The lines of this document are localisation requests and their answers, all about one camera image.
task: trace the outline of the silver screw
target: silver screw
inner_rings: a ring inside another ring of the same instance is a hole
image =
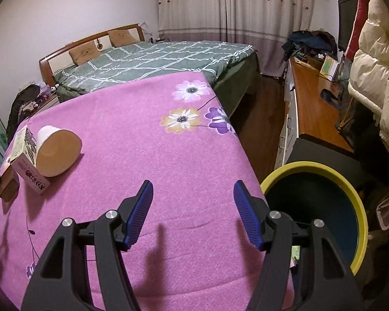
[[[65,220],[62,221],[62,225],[64,227],[69,227],[73,223],[71,218],[66,218]]]
[[[320,220],[319,218],[314,220],[314,225],[318,228],[323,228],[324,227],[324,221]]]
[[[281,217],[281,213],[278,211],[270,211],[270,218],[278,220]]]
[[[118,215],[117,211],[114,210],[105,213],[105,216],[107,218],[116,218],[117,215]]]

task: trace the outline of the wooden floor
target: wooden floor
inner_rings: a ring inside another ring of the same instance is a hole
[[[231,117],[260,183],[274,170],[284,113],[283,86],[274,78],[261,77],[256,95],[246,94]]]

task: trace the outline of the headboard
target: headboard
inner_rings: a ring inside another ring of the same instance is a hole
[[[42,58],[39,61],[40,72],[42,73],[42,77],[43,77],[44,82],[51,87],[54,87],[56,84],[56,80],[53,77],[53,70],[52,70],[52,67],[50,64],[50,61],[52,59],[54,59],[56,57],[61,57],[61,55],[65,54],[65,53],[67,54],[67,52],[69,50],[71,50],[75,47],[78,47],[79,45],[104,38],[104,37],[108,36],[108,32],[111,30],[133,30],[133,29],[135,29],[134,32],[136,32],[137,36],[140,38],[140,41],[144,41],[144,35],[143,35],[143,31],[141,30],[141,27],[138,24],[130,24],[129,26],[123,26],[123,27],[119,27],[119,28],[110,29],[107,31],[103,31],[102,33],[88,36],[88,37],[83,38],[79,41],[69,43],[68,45],[55,51],[54,53],[51,53],[51,54],[45,56],[44,58]],[[59,68],[66,67],[68,65],[69,65],[69,63],[68,64],[65,63],[65,64],[62,64],[62,66],[59,66]]]

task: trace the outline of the beige puffer jacket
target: beige puffer jacket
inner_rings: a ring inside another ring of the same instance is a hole
[[[389,9],[383,0],[370,0],[359,47],[349,93],[380,118],[380,137],[389,151]]]

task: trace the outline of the black screen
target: black screen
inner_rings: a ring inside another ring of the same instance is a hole
[[[356,19],[357,4],[358,0],[338,1],[338,49],[341,51],[345,51],[349,45],[354,20]]]

